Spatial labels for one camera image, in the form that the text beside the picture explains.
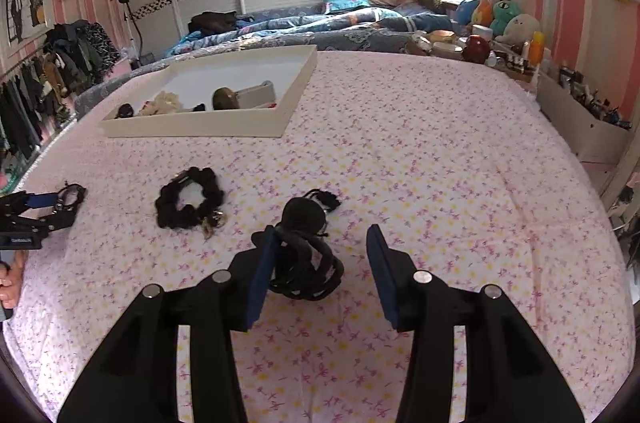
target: white plush toy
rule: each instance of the white plush toy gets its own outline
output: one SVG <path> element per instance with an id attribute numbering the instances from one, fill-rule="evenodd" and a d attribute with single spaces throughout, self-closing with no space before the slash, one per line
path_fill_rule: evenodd
<path id="1" fill-rule="evenodd" d="M 504 44 L 522 44 L 531 40 L 537 31 L 540 31 L 538 19 L 528 13 L 522 13 L 511 19 L 504 29 L 504 35 L 498 35 L 495 39 Z"/>

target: black elastic hair tie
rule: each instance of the black elastic hair tie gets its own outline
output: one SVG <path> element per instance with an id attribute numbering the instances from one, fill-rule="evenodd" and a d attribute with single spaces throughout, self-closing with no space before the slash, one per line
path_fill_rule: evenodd
<path id="1" fill-rule="evenodd" d="M 185 205 L 178 210 L 176 204 L 180 191 L 191 182 L 202 186 L 202 195 L 205 199 L 197 208 L 193 205 Z M 206 167 L 200 170 L 197 167 L 190 167 L 160 189 L 160 196 L 156 199 L 158 226 L 160 228 L 193 228 L 206 222 L 210 228 L 216 228 L 222 219 L 222 213 L 218 209 L 222 206 L 224 199 L 225 193 L 220 190 L 216 174 L 212 169 Z"/>

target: stuffed toy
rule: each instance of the stuffed toy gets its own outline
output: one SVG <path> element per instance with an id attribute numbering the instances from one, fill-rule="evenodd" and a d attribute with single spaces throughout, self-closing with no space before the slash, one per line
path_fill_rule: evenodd
<path id="1" fill-rule="evenodd" d="M 471 24 L 479 24 L 480 26 L 491 26 L 491 21 L 494 19 L 494 10 L 491 5 L 491 0 L 480 0 L 480 4 L 471 16 Z"/>
<path id="2" fill-rule="evenodd" d="M 466 26 L 471 22 L 471 16 L 480 4 L 480 0 L 463 0 L 456 10 L 455 19 L 461 26 Z"/>
<path id="3" fill-rule="evenodd" d="M 519 16 L 522 12 L 518 5 L 512 0 L 501 0 L 494 6 L 494 21 L 491 23 L 491 29 L 494 35 L 503 35 L 504 29 L 511 19 Z"/>
<path id="4" fill-rule="evenodd" d="M 138 116 L 155 116 L 156 114 L 178 113 L 182 104 L 175 93 L 160 91 L 151 102 L 145 102 Z"/>
<path id="5" fill-rule="evenodd" d="M 522 44 L 533 38 L 533 34 L 540 31 L 540 22 L 533 15 L 523 13 L 507 24 L 504 29 L 504 35 L 496 37 L 496 41 L 505 44 L 514 45 Z"/>

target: bed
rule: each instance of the bed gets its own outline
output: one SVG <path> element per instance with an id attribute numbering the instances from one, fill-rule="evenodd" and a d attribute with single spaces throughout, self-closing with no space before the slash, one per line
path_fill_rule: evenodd
<path id="1" fill-rule="evenodd" d="M 620 248 L 566 144 L 503 74 L 437 58 L 325 51 L 282 139 L 104 138 L 100 119 L 152 77 L 111 94 L 104 83 L 103 103 L 50 148 L 25 185 L 35 193 L 64 180 L 88 188 L 71 231 L 31 254 L 5 330 L 50 417 L 144 285 L 196 284 L 251 247 L 251 233 L 276 221 L 291 196 L 316 186 L 343 200 L 328 242 L 347 273 L 320 304 L 268 294 L 254 329 L 234 335 L 250 421 L 394 421 L 411 338 L 382 316 L 364 255 L 371 223 L 450 285 L 477 291 L 494 282 L 507 291 L 588 422 L 624 382 L 635 340 Z M 228 223 L 208 243 L 199 231 L 154 220 L 159 188 L 190 165 L 214 167 L 228 194 Z M 178 404 L 190 423 L 186 338 Z M 465 373 L 458 332 L 454 422 L 464 416 Z"/>
<path id="2" fill-rule="evenodd" d="M 166 53 L 166 58 L 181 55 L 201 48 L 226 45 L 232 42 L 248 41 L 257 38 L 279 38 L 283 35 L 332 32 L 328 38 L 337 45 L 351 32 L 376 25 L 391 31 L 431 32 L 437 29 L 458 31 L 458 25 L 446 15 L 436 15 L 419 4 L 405 6 L 401 12 L 386 8 L 366 7 L 359 10 L 338 13 L 337 15 L 319 15 L 298 12 L 297 15 L 281 16 L 280 10 L 261 12 L 257 16 L 265 20 L 255 20 L 247 26 L 218 35 L 199 38 L 199 32 L 189 34 Z"/>

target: poster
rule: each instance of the poster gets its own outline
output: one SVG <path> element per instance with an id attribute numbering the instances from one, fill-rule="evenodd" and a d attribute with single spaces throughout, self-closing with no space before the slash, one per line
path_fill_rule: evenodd
<path id="1" fill-rule="evenodd" d="M 3 46 L 10 56 L 52 27 L 51 0 L 0 0 Z"/>

